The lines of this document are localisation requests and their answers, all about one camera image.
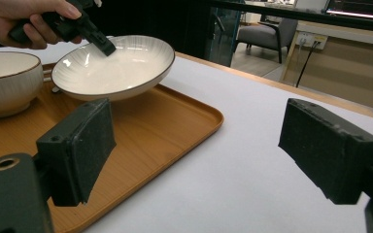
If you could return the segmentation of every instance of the beige bowl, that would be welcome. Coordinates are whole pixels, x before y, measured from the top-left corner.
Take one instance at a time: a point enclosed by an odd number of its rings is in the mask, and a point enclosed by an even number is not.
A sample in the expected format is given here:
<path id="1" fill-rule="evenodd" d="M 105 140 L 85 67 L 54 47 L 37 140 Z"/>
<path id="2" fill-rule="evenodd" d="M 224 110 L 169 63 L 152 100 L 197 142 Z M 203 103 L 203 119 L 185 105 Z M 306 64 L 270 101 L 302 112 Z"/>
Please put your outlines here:
<path id="1" fill-rule="evenodd" d="M 37 56 L 0 51 L 0 117 L 27 109 L 43 81 L 42 64 Z"/>
<path id="2" fill-rule="evenodd" d="M 157 85 L 168 74 L 175 52 L 164 41 L 147 36 L 110 38 L 117 50 L 105 56 L 94 44 L 62 57 L 52 80 L 80 100 L 129 98 Z"/>

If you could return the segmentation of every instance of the chair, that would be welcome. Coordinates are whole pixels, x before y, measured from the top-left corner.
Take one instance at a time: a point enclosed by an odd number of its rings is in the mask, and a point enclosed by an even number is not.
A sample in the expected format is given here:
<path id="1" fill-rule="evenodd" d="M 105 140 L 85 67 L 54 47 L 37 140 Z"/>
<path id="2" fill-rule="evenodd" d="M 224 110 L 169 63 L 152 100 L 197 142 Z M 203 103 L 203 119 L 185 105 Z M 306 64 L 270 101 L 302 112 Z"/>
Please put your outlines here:
<path id="1" fill-rule="evenodd" d="M 287 47 L 287 52 L 289 51 L 298 20 L 282 18 L 279 24 L 266 22 L 260 22 L 259 24 L 255 26 L 243 26 L 239 29 L 238 37 L 234 43 L 234 52 L 239 43 L 246 43 L 247 49 L 254 45 L 276 50 L 279 53 L 279 62 L 282 63 L 282 47 Z"/>

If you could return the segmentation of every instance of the wall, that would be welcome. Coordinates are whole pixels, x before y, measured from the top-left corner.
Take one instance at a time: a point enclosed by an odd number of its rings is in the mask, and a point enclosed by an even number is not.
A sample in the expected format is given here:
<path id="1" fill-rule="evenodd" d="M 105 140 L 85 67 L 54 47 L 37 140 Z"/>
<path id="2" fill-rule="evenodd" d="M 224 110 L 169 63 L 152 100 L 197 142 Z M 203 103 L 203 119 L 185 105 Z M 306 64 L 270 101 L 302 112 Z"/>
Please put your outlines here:
<path id="1" fill-rule="evenodd" d="M 282 82 L 298 80 L 309 48 L 292 45 Z M 324 50 L 312 53 L 300 86 L 373 108 L 373 45 L 329 37 Z"/>

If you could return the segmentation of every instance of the cable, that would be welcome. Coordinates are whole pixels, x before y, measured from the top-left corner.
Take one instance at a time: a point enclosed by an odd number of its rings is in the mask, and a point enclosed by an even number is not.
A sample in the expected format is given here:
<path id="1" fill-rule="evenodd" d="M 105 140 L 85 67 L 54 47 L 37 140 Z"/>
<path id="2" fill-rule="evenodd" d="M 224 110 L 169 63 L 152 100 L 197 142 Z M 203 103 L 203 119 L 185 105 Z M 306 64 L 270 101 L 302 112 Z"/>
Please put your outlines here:
<path id="1" fill-rule="evenodd" d="M 296 82 L 295 87 L 299 86 L 299 82 L 301 82 L 302 74 L 304 74 L 305 67 L 307 66 L 308 60 L 310 59 L 311 53 L 313 53 L 316 46 L 318 46 L 321 42 L 315 41 L 314 44 L 311 46 L 310 52 L 308 53 L 307 60 L 304 63 L 304 67 L 302 67 L 301 73 L 299 74 L 298 81 Z"/>
<path id="2" fill-rule="evenodd" d="M 298 67 L 299 67 L 299 57 L 301 56 L 301 50 L 302 50 L 302 47 L 305 45 L 305 43 L 307 43 L 307 39 L 305 39 L 305 38 L 302 38 L 299 41 L 298 55 L 296 56 L 296 65 L 295 65 L 295 69 L 296 70 L 298 70 Z"/>

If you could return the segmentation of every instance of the brown tray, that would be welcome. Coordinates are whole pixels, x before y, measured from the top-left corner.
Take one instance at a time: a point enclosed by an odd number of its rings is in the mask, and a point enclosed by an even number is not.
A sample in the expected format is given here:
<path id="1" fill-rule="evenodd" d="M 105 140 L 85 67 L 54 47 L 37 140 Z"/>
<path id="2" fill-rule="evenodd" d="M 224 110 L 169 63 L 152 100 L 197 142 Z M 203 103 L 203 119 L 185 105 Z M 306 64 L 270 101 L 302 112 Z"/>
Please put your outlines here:
<path id="1" fill-rule="evenodd" d="M 53 94 L 44 83 L 26 111 L 0 118 L 0 156 L 37 153 L 36 140 L 83 102 Z M 112 103 L 117 146 L 107 160 L 87 205 L 55 207 L 55 232 L 79 232 L 163 172 L 214 132 L 222 114 L 163 85 Z"/>

